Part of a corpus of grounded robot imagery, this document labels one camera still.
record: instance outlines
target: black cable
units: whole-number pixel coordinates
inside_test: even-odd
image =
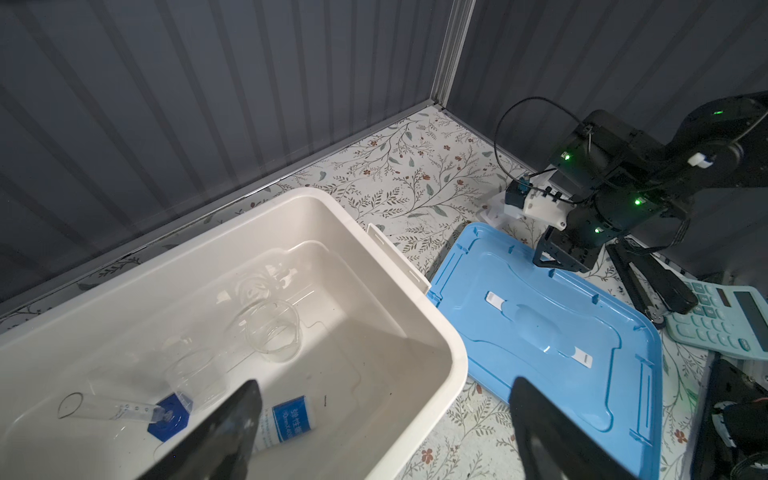
[[[685,234],[688,232],[689,226],[690,226],[690,218],[686,217],[685,220],[680,222],[680,225],[677,226],[677,232],[675,232],[674,237],[672,238],[672,241],[669,242],[668,245],[660,245],[658,247],[643,248],[631,238],[627,238],[627,247],[628,247],[627,251],[635,255],[648,255],[650,253],[661,252],[662,250],[666,250],[667,248],[671,248],[671,247],[674,247],[675,245],[679,245],[680,242],[682,242],[683,239],[685,238]]]
[[[557,170],[557,168],[555,168],[555,167],[553,167],[553,168],[548,168],[547,170],[542,170],[542,171],[540,171],[540,172],[536,172],[535,174],[530,174],[530,175],[528,175],[528,178],[533,178],[533,177],[535,177],[536,175],[541,175],[541,174],[548,174],[549,172],[552,172],[552,171],[555,171],[555,170]]]
[[[743,459],[741,462],[738,462],[736,466],[733,467],[729,475],[730,480],[742,480],[742,478],[744,478],[742,474],[746,473],[748,468],[754,468],[757,470],[757,465],[755,464],[764,464],[766,461],[768,461],[768,452],[753,453],[752,455]]]
[[[573,112],[571,112],[570,110],[568,110],[566,107],[563,107],[562,105],[560,105],[560,104],[559,104],[558,102],[556,102],[556,101],[552,101],[552,100],[550,100],[549,98],[546,98],[546,97],[526,97],[526,98],[523,98],[522,100],[520,100],[519,102],[517,102],[516,104],[514,104],[514,105],[512,105],[510,108],[508,108],[506,112],[504,112],[504,114],[502,115],[502,117],[498,119],[498,123],[496,124],[496,129],[495,129],[495,131],[493,132],[493,154],[496,156],[496,163],[498,164],[498,167],[499,167],[499,168],[501,168],[501,169],[502,169],[502,172],[504,172],[504,173],[507,175],[507,177],[510,177],[510,178],[512,179],[512,181],[514,181],[514,182],[517,182],[518,184],[520,184],[520,185],[523,185],[523,186],[525,186],[525,187],[528,187],[528,188],[530,188],[531,190],[536,190],[536,191],[542,192],[542,193],[544,193],[544,195],[550,195],[551,197],[553,197],[553,198],[556,198],[557,200],[559,200],[559,201],[561,201],[561,202],[565,202],[566,204],[570,204],[570,205],[579,205],[579,204],[582,204],[582,203],[584,203],[585,201],[589,200],[591,197],[586,197],[586,198],[584,198],[583,200],[579,200],[579,201],[577,201],[577,202],[572,202],[572,201],[570,201],[570,200],[565,200],[564,198],[556,197],[556,196],[555,196],[554,194],[552,194],[552,193],[551,193],[549,190],[545,190],[545,189],[543,189],[543,188],[539,188],[539,187],[534,187],[533,185],[526,185],[526,184],[523,184],[523,183],[522,183],[522,182],[521,182],[521,181],[520,181],[520,180],[519,180],[517,177],[515,177],[515,176],[514,176],[514,175],[512,175],[512,174],[510,174],[510,173],[507,171],[507,169],[506,169],[506,168],[504,168],[504,165],[502,165],[502,161],[501,161],[501,159],[498,157],[498,147],[497,147],[497,145],[496,145],[496,140],[497,140],[497,138],[498,138],[498,131],[499,131],[499,129],[501,128],[501,126],[502,126],[502,122],[503,122],[503,121],[504,121],[504,119],[506,118],[507,114],[509,114],[509,112],[511,112],[511,111],[512,111],[512,110],[513,110],[515,107],[517,107],[518,105],[520,105],[520,104],[522,104],[522,103],[525,103],[526,101],[530,101],[530,100],[541,100],[541,101],[545,101],[545,102],[547,102],[547,103],[549,103],[549,104],[552,104],[552,105],[554,105],[555,107],[559,108],[560,110],[564,111],[566,114],[570,115],[570,116],[571,116],[571,118],[573,118],[574,120],[576,120],[576,121],[578,122],[578,124],[579,124],[579,125],[581,125],[581,127],[582,127],[582,128],[586,128],[586,126],[584,125],[584,122],[582,122],[582,121],[579,119],[579,117],[577,117],[577,116],[576,116],[576,115],[575,115]],[[551,169],[550,169],[550,170],[544,170],[544,171],[538,172],[538,173],[536,173],[535,175],[543,174],[543,173],[544,173],[544,172],[546,172],[546,171],[551,171]]]
[[[752,131],[752,129],[754,129],[757,126],[757,124],[759,124],[761,121],[763,121],[763,119],[766,116],[768,116],[768,108],[766,108],[766,110],[763,112],[763,116],[762,117],[758,118],[757,121],[755,121],[755,123],[753,123],[749,127],[747,127],[745,131],[741,132],[741,135],[739,135],[738,137],[736,137],[733,140],[731,140],[730,144],[733,145],[736,142],[738,142],[739,140],[741,140],[742,138],[744,138],[744,135],[750,133]]]

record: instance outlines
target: calculator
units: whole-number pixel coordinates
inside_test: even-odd
[[[668,313],[667,332],[679,343],[738,359],[768,360],[768,304],[751,286],[689,280],[699,304],[688,313]]]

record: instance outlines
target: leaf pattern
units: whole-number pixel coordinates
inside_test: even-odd
[[[499,156],[519,176],[525,170]],[[492,147],[441,111],[430,107],[361,140],[143,250],[112,263],[79,283],[59,290],[0,319],[0,332],[161,255],[210,228],[297,187],[324,190],[357,220],[374,223],[428,278],[437,270],[464,226],[488,207],[508,183]],[[544,231],[532,219],[516,220],[505,231],[534,245]],[[610,258],[603,252],[595,268],[582,275],[629,303]],[[690,438],[693,412],[707,352],[675,343],[662,333],[664,417],[660,478],[679,478]],[[451,408],[414,452],[398,478],[459,480],[523,479],[509,408],[468,379]]]

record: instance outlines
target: blue hexagonal base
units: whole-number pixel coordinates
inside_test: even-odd
[[[187,427],[190,420],[189,412],[181,405],[179,398],[175,393],[162,399],[159,406],[166,412],[173,412],[174,416],[168,422],[151,423],[147,431],[157,437],[161,442],[166,442],[170,437],[176,435]]]

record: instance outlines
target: white sticker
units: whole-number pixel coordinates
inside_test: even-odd
[[[592,368],[592,355],[589,355],[584,350],[575,347],[576,353],[571,357],[572,359],[579,362],[581,365],[587,367],[588,369]]]
[[[495,293],[488,292],[488,295],[485,296],[485,301],[498,308],[499,311],[502,311],[502,303],[504,303],[504,299]]]

